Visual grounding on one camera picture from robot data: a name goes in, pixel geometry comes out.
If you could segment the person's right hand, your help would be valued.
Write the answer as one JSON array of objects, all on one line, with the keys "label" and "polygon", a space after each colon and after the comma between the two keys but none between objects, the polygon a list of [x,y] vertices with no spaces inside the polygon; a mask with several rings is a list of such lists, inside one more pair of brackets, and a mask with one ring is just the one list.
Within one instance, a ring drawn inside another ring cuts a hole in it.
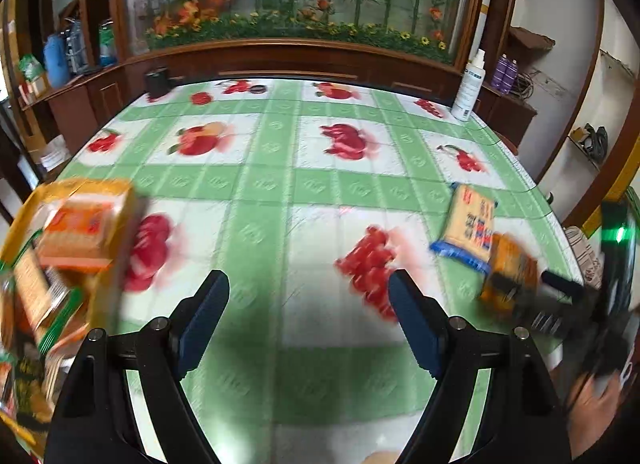
[{"label": "person's right hand", "polygon": [[591,374],[578,377],[568,396],[567,432],[573,460],[586,453],[611,425],[620,404],[621,390],[618,371],[608,377],[602,392],[597,391]]}]

